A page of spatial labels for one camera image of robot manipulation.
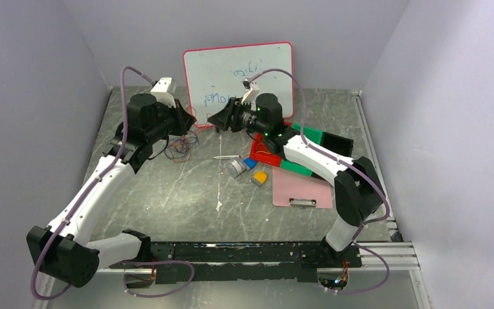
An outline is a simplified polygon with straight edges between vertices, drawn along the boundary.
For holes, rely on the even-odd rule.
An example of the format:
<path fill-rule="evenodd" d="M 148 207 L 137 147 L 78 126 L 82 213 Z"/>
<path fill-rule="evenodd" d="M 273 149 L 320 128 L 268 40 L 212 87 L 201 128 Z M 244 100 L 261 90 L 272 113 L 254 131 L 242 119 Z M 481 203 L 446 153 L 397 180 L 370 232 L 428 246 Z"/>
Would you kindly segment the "red plastic bin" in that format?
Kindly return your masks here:
<path fill-rule="evenodd" d="M 264 144 L 263 135 L 260 133 L 254 133 L 253 138 L 254 140 L 252 141 L 252 146 L 250 149 L 250 158 L 257 162 L 280 168 L 279 165 L 282 158 L 276 154 L 270 153 Z"/>

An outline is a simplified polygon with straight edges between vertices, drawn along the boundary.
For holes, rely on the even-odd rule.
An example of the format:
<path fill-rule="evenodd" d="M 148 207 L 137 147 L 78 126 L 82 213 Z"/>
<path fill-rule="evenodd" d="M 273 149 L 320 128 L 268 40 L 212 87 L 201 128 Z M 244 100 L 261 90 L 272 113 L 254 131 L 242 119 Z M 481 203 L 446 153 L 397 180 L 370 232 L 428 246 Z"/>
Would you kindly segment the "green plastic bin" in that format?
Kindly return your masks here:
<path fill-rule="evenodd" d="M 322 134 L 323 134 L 322 130 L 315 129 L 312 127 L 305 127 L 304 134 L 309 141 L 314 142 L 315 144 L 318 145 L 321 143 Z M 312 170 L 308 169 L 307 167 L 304 167 L 303 165 L 290 162 L 289 160 L 282 159 L 279 167 L 283 170 L 291 171 L 308 177 L 317 178 L 317 175 Z"/>

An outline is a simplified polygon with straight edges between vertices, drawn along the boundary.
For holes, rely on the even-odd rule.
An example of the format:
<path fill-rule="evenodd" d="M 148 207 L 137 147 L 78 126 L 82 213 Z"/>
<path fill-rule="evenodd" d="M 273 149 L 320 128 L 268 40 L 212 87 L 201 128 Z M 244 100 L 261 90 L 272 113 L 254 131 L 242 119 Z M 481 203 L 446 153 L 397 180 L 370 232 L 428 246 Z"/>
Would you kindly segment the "black plastic bin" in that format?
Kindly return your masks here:
<path fill-rule="evenodd" d="M 351 157 L 354 140 L 324 131 L 320 145 L 338 155 Z"/>

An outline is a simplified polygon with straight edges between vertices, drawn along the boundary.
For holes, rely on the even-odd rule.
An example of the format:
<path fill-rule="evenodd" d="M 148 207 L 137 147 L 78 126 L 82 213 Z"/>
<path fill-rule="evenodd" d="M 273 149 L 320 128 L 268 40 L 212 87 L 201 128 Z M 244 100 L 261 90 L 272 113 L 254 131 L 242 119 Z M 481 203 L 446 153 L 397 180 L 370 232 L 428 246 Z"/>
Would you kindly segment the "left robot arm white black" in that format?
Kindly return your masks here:
<path fill-rule="evenodd" d="M 178 99 L 168 106 L 148 93 L 123 98 L 122 113 L 123 122 L 89 180 L 55 219 L 44 228 L 32 227 L 26 237 L 34 263 L 33 294 L 40 273 L 80 288 L 101 268 L 117 263 L 142 268 L 153 261 L 151 239 L 141 232 L 124 230 L 100 241 L 90 236 L 102 209 L 149 159 L 153 145 L 187 134 L 196 119 Z"/>

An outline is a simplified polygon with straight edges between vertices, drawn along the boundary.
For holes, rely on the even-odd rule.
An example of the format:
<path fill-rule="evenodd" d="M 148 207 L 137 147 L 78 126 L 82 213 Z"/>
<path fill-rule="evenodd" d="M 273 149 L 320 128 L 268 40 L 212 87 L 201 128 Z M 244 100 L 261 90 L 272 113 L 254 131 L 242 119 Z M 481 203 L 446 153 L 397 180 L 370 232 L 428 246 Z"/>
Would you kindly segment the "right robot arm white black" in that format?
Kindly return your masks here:
<path fill-rule="evenodd" d="M 345 249 L 371 223 L 368 217 L 380 205 L 389 204 L 373 163 L 367 157 L 352 159 L 309 141 L 302 131 L 285 123 L 274 94 L 259 95 L 255 105 L 252 108 L 231 98 L 208 122 L 220 131 L 260 134 L 270 153 L 309 169 L 333 186 L 338 217 L 323 238 L 321 257 L 326 265 L 338 266 L 346 257 Z"/>

